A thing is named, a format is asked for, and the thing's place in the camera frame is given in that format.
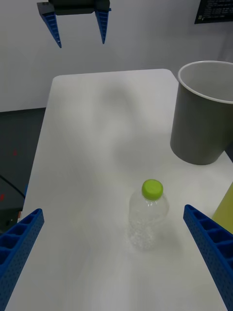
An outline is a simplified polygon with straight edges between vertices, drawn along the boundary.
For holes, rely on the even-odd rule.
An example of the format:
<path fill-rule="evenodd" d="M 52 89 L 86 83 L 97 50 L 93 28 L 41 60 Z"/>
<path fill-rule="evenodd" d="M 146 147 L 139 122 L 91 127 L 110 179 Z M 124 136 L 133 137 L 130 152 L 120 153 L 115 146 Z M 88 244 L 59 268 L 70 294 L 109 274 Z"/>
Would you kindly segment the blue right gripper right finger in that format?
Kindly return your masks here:
<path fill-rule="evenodd" d="M 233 235 L 191 205 L 184 206 L 186 223 L 227 308 L 233 310 Z"/>

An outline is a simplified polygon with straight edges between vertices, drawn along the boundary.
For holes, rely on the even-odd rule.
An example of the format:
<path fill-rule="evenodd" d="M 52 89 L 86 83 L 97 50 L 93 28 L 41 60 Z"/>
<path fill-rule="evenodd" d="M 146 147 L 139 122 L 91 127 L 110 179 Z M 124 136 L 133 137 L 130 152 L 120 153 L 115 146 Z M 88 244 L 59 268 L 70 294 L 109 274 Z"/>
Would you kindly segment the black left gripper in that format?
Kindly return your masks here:
<path fill-rule="evenodd" d="M 81 15 L 95 12 L 101 40 L 105 44 L 108 17 L 111 12 L 109 0 L 49 0 L 49 2 L 38 2 L 37 8 L 59 48 L 62 47 L 62 44 L 56 15 Z"/>

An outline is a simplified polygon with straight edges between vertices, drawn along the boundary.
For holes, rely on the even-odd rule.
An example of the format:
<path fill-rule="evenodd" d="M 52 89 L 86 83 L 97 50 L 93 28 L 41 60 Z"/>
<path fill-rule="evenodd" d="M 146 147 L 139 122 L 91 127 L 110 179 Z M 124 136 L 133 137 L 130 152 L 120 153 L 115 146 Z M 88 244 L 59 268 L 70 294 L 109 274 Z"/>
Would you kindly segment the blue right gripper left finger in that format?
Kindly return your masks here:
<path fill-rule="evenodd" d="M 5 310 L 22 269 L 44 224 L 38 208 L 0 237 L 0 310 Z"/>

